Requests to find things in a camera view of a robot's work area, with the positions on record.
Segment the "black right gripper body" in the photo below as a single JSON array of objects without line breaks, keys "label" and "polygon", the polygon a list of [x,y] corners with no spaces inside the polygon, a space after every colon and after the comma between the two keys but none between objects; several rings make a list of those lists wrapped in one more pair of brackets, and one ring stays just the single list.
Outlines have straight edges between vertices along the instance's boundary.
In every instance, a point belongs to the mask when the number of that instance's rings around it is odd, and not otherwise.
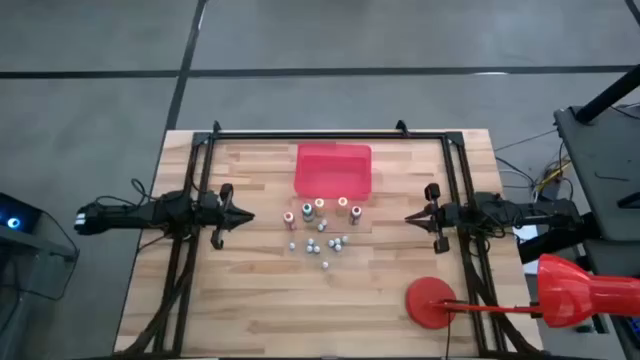
[{"label": "black right gripper body", "polygon": [[424,192],[430,210],[427,231],[435,236],[433,242],[434,251],[436,254],[446,253],[450,250],[450,244],[448,237],[443,233],[445,214],[438,202],[441,196],[440,187],[437,183],[429,183],[425,187]]}]

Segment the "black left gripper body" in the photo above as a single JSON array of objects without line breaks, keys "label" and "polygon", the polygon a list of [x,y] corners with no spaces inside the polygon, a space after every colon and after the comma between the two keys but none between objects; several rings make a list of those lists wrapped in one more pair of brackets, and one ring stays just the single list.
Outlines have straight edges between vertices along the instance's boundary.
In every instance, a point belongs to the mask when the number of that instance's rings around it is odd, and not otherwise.
[{"label": "black left gripper body", "polygon": [[224,240],[222,232],[233,229],[231,214],[229,213],[233,197],[233,185],[224,183],[218,193],[206,192],[200,200],[199,221],[202,226],[214,226],[211,244],[214,249],[222,249]]}]

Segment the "red desk lamp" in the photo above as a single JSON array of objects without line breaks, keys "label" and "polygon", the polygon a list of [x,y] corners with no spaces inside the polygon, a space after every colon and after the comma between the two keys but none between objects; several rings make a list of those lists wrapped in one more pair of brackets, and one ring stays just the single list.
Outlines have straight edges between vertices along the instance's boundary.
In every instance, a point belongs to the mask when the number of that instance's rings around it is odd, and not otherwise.
[{"label": "red desk lamp", "polygon": [[568,260],[545,254],[538,261],[538,301],[532,305],[471,305],[458,300],[443,280],[421,277],[409,285],[405,307],[415,323],[428,329],[449,326],[455,312],[529,314],[561,328],[595,314],[640,317],[640,279],[592,275]]}]

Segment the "white paper sheet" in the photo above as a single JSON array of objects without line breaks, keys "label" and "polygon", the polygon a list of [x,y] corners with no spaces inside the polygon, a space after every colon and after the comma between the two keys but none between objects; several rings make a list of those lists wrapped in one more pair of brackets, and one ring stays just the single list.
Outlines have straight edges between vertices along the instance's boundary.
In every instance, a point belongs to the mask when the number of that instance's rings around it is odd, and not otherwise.
[{"label": "white paper sheet", "polygon": [[526,225],[520,228],[513,227],[512,230],[514,238],[516,239],[518,244],[525,243],[539,235],[538,229],[535,225]]}]

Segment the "pink plastic bin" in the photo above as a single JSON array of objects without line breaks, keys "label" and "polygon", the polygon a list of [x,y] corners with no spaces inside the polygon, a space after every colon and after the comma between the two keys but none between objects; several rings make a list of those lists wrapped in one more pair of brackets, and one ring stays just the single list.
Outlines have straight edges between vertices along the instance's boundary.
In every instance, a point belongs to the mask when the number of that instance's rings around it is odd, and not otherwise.
[{"label": "pink plastic bin", "polygon": [[372,192],[372,150],[368,145],[299,144],[293,186],[304,198],[367,200]]}]

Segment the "black cart beam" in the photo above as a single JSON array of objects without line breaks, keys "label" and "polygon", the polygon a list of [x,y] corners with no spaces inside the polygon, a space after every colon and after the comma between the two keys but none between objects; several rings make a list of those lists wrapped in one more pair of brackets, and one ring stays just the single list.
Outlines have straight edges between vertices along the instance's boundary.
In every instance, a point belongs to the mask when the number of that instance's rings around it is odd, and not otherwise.
[{"label": "black cart beam", "polygon": [[587,239],[599,239],[601,231],[595,222],[588,222],[576,228],[553,228],[518,245],[522,264],[538,260],[543,254],[552,254],[569,248]]}]

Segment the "grey cart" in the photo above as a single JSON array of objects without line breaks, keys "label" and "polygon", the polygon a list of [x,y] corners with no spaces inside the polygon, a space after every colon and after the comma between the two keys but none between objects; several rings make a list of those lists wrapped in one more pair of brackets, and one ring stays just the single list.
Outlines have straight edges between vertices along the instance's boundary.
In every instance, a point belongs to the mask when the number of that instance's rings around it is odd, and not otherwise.
[{"label": "grey cart", "polygon": [[574,113],[573,108],[555,111],[555,123],[602,236],[640,241],[640,202],[619,206],[621,199],[640,193],[640,120],[608,109],[582,124]]}]

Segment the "grey side table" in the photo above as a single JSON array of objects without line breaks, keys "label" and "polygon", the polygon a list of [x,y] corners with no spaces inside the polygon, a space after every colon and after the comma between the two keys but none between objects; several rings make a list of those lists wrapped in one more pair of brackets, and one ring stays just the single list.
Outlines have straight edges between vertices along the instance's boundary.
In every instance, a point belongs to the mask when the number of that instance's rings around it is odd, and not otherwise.
[{"label": "grey side table", "polygon": [[48,277],[77,258],[69,245],[0,226],[0,360],[17,359],[33,306],[66,291],[53,295]]}]

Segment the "black controller box with lights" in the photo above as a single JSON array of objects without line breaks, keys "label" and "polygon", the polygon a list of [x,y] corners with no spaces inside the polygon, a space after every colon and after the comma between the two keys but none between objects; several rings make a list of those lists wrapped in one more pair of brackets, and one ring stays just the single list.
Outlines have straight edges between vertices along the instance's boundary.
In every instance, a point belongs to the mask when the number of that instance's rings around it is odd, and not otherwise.
[{"label": "black controller box with lights", "polygon": [[0,192],[0,226],[33,234],[41,215],[40,209]]}]

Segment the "black pole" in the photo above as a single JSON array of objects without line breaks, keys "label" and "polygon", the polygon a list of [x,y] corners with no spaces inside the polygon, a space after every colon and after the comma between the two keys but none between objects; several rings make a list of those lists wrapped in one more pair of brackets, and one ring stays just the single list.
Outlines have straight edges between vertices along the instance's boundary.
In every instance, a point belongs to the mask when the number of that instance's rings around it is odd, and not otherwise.
[{"label": "black pole", "polygon": [[591,123],[597,116],[640,86],[640,64],[611,84],[602,93],[580,108],[575,119],[581,124]]}]

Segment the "black aluminium table frame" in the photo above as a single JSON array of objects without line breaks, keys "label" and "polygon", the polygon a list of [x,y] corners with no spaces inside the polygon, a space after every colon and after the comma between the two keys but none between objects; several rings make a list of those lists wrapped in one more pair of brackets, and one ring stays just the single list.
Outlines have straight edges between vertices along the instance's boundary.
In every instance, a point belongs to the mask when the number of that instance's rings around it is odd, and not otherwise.
[{"label": "black aluminium table frame", "polygon": [[[372,192],[358,225],[348,214],[338,216],[330,199],[326,230],[302,219],[294,231],[287,229],[283,214],[299,214],[303,205],[293,183],[297,148],[305,143],[371,148]],[[405,222],[425,205],[429,183],[440,186],[443,202],[501,190],[486,130],[172,131],[163,144],[156,192],[183,187],[188,173],[213,189],[232,184],[234,203],[255,217],[224,233],[221,250],[211,245],[210,229],[183,244],[153,230],[142,235],[113,348],[117,358],[516,354],[500,322],[488,315],[458,314],[451,325],[427,330],[410,320],[404,306],[408,285],[422,276],[441,278],[460,299],[478,302],[467,283],[471,273],[501,304],[529,300],[511,236],[483,243],[452,230],[450,250],[436,254],[434,236]],[[306,251],[310,238],[320,253]],[[339,252],[328,246],[336,238]]]}]

